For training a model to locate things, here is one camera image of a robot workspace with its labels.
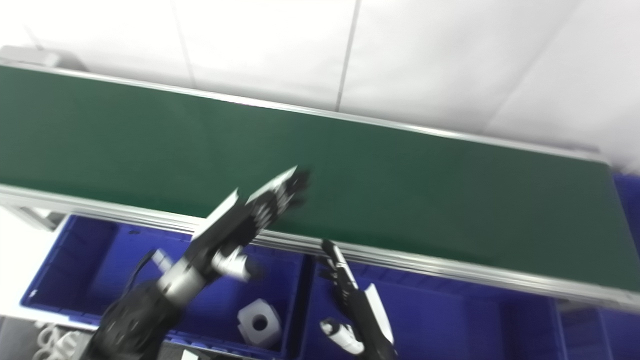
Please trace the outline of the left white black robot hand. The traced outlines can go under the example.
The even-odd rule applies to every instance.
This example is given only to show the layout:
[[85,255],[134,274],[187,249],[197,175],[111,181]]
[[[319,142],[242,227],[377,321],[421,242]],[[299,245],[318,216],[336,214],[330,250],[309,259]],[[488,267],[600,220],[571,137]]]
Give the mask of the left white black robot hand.
[[265,228],[276,223],[289,208],[299,207],[308,188],[311,172],[296,166],[277,175],[248,198],[235,190],[195,230],[183,257],[211,284],[222,276],[249,281],[265,271],[249,259],[245,248]]

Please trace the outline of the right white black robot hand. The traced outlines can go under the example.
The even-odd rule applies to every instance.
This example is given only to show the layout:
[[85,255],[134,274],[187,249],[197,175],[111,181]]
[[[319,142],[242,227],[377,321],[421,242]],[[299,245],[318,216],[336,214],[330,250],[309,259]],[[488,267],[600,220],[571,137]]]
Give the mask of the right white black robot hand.
[[322,333],[359,360],[397,360],[393,329],[375,284],[359,287],[342,250],[329,239],[320,244],[324,257],[320,275],[329,280],[338,309],[351,323],[333,317],[319,322]]

